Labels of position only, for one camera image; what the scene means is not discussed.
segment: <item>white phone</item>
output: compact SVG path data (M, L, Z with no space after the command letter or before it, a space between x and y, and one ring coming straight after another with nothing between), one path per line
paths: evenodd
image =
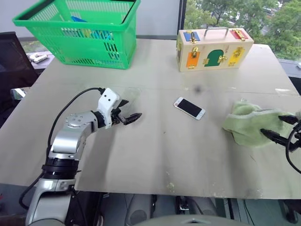
M183 97L179 97L179 99L177 99L177 101L174 103L174 106L196 120L200 120L206 112L204 109L195 106L193 103L189 102Z

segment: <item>black chair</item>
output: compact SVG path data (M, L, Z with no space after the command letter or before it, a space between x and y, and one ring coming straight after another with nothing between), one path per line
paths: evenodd
M10 90L30 87L37 78L16 33L0 33L0 128L16 106Z

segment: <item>phone screen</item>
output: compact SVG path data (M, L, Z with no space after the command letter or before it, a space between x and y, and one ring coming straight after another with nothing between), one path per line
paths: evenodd
M194 104L190 103L189 101L183 99L179 104L178 108L186 111L188 114L191 114L193 117L197 117L197 115L201 112L202 108L195 106Z

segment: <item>green plastic basket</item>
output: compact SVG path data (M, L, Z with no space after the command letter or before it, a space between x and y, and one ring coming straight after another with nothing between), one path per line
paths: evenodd
M139 4L140 0L42 0L13 22L25 26L64 64L127 69L136 49Z

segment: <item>green towel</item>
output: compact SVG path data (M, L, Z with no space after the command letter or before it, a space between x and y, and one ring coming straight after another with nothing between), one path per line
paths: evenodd
M278 109L261 109L247 101L237 101L223 123L223 128L233 134L234 140L239 145L259 147L269 143L260 129L270 129L287 137L293 126L281 121L278 116L287 115Z

